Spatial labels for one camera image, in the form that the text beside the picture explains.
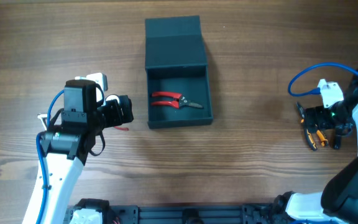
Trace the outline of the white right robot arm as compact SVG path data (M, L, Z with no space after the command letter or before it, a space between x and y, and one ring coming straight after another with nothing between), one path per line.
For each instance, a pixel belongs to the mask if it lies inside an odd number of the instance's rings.
M324 131L334 131L333 148L339 149L341 139L357 132L357 157L334 176L321 192L301 194L286 192L275 198L269 207L270 223L358 223L358 69L340 63L332 67L351 72L353 77L346 90L336 82L321 79L311 95L319 95L323 104L304 108L296 104L306 142L316 151L316 134L322 146L328 145Z

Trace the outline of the red black screwdriver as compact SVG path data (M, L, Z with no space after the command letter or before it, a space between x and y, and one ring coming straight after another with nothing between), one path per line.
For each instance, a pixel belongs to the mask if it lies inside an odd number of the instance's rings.
M333 140L333 149L339 150L341 148L342 134L343 134L343 129L342 128L336 128L335 129L335 131L334 131L334 140Z

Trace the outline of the orange black pliers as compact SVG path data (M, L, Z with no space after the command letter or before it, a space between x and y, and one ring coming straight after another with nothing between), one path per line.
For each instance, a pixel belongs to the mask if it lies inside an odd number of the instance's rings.
M302 107L299 102L296 102L295 105L296 105L298 113L299 113L299 115L301 117L300 124L303 127L305 140L306 140L306 143L308 144L309 148L312 151L317 151L318 150L317 144L316 144L316 142L315 142L315 140L313 138L314 134L317 135L317 137L319 138L320 144L323 147L327 147L328 146L328 139L327 139L326 135L324 134L324 132L321 131L317 127L317 125L312 126L312 125L308 124L307 119L306 119L306 112L305 112L304 107Z

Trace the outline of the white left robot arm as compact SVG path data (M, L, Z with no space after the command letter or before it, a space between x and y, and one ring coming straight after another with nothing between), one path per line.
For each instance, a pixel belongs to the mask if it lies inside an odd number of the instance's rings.
M74 186L96 138L106 128L133 121L126 95L97 99L101 86L92 80L68 80L64 106L47 116L47 128L36 137L39 171L24 223L62 223Z

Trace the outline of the silver L-shaped wrench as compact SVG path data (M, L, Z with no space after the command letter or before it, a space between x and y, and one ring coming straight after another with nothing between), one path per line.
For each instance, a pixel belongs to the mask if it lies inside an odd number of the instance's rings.
M48 117L47 117L47 114L45 114L45 113L39 113L39 114L37 115L37 118L41 121L42 126L44 127L44 130L47 130L47 128L48 128L48 124L47 124Z

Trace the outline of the dark green open box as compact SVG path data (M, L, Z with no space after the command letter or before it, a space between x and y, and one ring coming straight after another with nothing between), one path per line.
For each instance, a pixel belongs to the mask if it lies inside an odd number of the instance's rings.
M147 75L148 125L151 129L209 125L213 109L208 59L199 16L145 20L145 72ZM203 109L152 106L155 91L181 93Z

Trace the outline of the red handled cutters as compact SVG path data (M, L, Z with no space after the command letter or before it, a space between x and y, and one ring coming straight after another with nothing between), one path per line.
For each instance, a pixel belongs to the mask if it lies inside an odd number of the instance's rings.
M170 91L155 91L151 94L152 98L171 98L167 101L153 101L151 102L152 106L170 106L175 109L180 109L182 107L192 107L197 109L203 109L203 105L195 103L194 101L189 100L181 93L175 93Z

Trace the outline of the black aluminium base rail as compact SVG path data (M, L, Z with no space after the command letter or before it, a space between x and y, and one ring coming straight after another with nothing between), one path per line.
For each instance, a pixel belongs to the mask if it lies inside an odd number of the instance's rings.
M291 223L294 219L284 212L273 212L271 203L245 203L243 205L138 207L113 205L108 211L113 223L218 223L269 224Z

